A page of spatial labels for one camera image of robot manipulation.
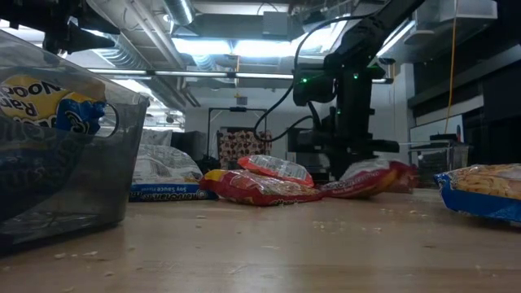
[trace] snack wrapper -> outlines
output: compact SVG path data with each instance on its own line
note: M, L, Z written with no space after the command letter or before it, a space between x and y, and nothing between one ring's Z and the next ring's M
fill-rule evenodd
M202 190L211 190L236 203L256 206L304 203L322 199L318 190L291 181L251 173L247 170L212 170L200 182Z
M246 170L260 175L275 177L308 187L314 186L313 179L306 168L290 161L269 155L250 155L240 158L238 163Z
M521 222L521 164L476 165L435 175L445 206Z
M140 145L132 186L131 202L218 199L201 190L203 174L193 159L171 146Z
M14 75L0 85L0 110L15 121L75 133L96 134L106 106L29 75Z
M398 161L365 160L351 165L340 180L320 187L324 196L367 199L386 191L409 166Z

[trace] crumb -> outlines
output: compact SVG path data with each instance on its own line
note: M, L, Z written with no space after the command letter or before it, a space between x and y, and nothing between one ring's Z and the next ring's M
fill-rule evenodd
M74 288L74 286L70 286L69 288L63 289L62 292L65 292L65 293L72 292L72 291L74 291L74 289L76 289L76 288Z
M61 260L61 259L65 258L65 256L67 256L67 254L59 253L59 254L55 255L55 259L56 260Z
M84 253L83 256L95 256L97 254L98 254L97 251L91 251L91 252Z

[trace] crumpled red bag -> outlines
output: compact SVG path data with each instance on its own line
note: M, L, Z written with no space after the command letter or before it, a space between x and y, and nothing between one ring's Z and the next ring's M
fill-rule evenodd
M201 190L211 190L236 203L256 206L304 203L322 199L319 190L298 183L261 176L247 170L213 170L199 182Z
M269 155L249 155L240 158L239 165L246 170L313 187L313 179L305 167Z
M366 199L378 195L410 170L395 160L373 159L351 165L340 180L320 187L322 195L340 199Z

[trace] black cable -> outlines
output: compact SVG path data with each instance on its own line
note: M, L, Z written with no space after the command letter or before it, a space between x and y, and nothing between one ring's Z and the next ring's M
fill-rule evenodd
M270 5L271 7L274 8L274 10L275 10L276 12L278 12L278 9L277 9L277 7L275 7L275 5L273 5L273 4L270 3L270 2L263 2L263 3L261 3L261 5L259 6L259 9L257 9L257 15L259 15L259 12L261 12L261 8L262 8L265 4Z
M259 10L261 10L261 7L267 2L263 2L260 7L259 7ZM334 24L334 23L337 23L337 22L340 22L340 21L349 21L349 20L363 20L365 19L366 17L369 17L373 15L372 13L371 14L368 14L368 15L354 15L354 16L342 16L342 17L339 17L337 19L333 19L333 20L328 20L322 24L319 24L316 28L312 29L311 31L309 31L308 35L302 40L302 42L300 42L300 44L297 46L296 48L296 52L295 52L295 58L294 58L294 68L296 70L296 67L297 67L297 64L298 64L298 58L299 58L299 53L300 53L300 49L302 48L302 45L306 42L306 40L308 39L309 36L311 36L312 33L318 31L319 29L321 28L324 28L326 27L327 25L329 24ZM300 122L304 121L304 120L307 120L307 119L313 119L313 123L316 124L316 125L320 125L320 118L318 116L318 113L317 113L317 110L315 109L315 107L313 106L313 104L311 102L308 102L308 106L309 106L309 110L311 111L312 113L312 116L306 116L306 117L303 117L303 118L300 118L298 119L297 122L295 122L293 125L291 125L290 127L288 127L286 129L286 131L282 132L282 134L278 135L276 138L272 138L272 139L262 139L259 137L259 135L257 134L257 129L259 128L259 125L261 124L261 121L263 119L265 119L268 114L271 113L271 111L273 111L276 107L278 107L282 102L284 102L284 100L287 98L287 96L290 94L290 92L293 90L293 83L291 83L290 87L287 89L286 93L278 100L278 102L276 102L270 109L268 109L268 111L266 111L264 114L262 114L262 116L259 118L259 120L255 123L255 128L253 129L253 136L255 137L256 140L258 140L259 142L275 142L277 140L279 140L280 138L284 137L284 135L287 134L287 132L290 130L290 129L293 129L295 128L295 126L297 126Z

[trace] wooden countertop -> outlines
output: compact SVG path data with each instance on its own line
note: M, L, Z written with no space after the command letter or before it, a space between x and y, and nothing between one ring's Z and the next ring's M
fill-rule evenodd
M10 293L518 291L519 231L451 212L436 191L426 190L284 208L226 201L131 203L115 228L3 257L0 288ZM97 254L83 256L90 251ZM67 255L55 259L60 253Z

